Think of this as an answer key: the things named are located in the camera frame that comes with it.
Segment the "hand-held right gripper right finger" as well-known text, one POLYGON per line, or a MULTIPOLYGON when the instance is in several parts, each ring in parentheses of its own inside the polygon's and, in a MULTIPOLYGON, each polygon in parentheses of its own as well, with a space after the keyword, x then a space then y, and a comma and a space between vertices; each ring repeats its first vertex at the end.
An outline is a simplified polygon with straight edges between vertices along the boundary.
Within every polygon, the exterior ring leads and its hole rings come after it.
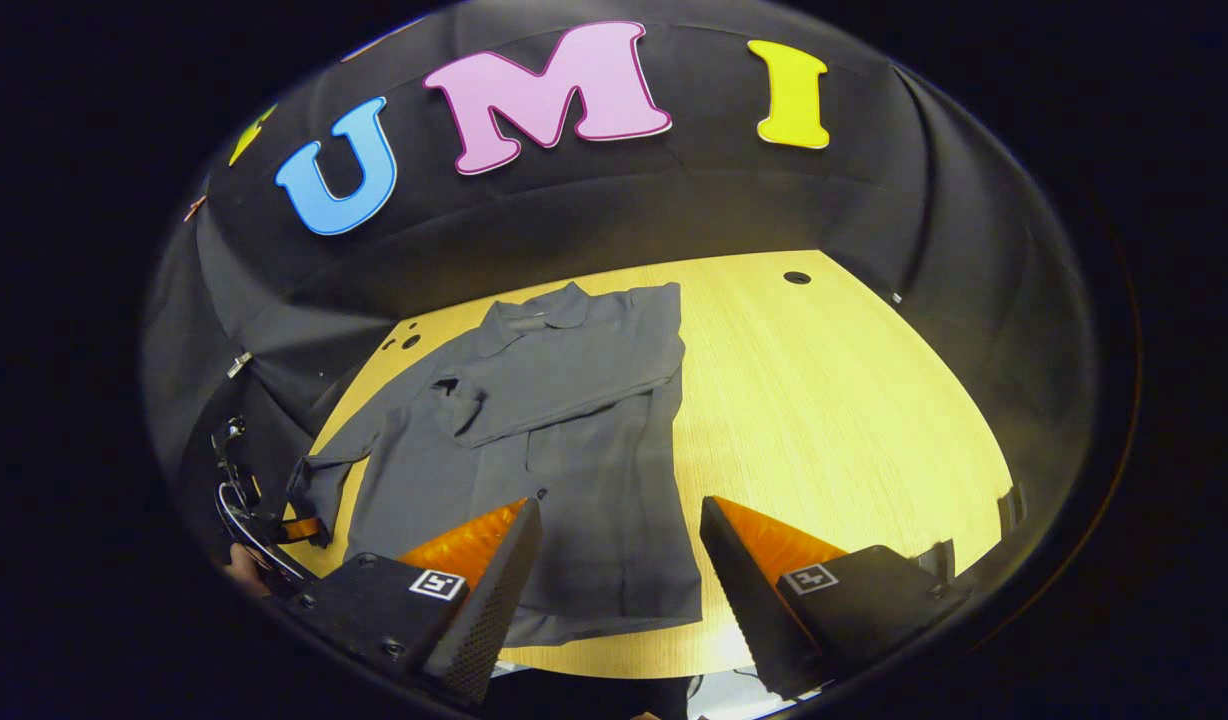
POLYGON ((783 700, 906 650, 969 598, 884 544, 841 550, 728 498, 704 498, 700 537, 756 679, 783 700))

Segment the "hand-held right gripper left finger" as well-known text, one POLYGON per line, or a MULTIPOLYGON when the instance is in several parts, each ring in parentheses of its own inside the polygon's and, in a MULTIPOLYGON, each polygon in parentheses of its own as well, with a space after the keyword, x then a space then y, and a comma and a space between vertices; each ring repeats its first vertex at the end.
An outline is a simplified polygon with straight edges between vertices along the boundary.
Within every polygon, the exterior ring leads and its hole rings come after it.
POLYGON ((540 505, 519 498, 399 559, 359 553, 281 597, 279 614, 375 679, 474 706, 540 547, 540 505))

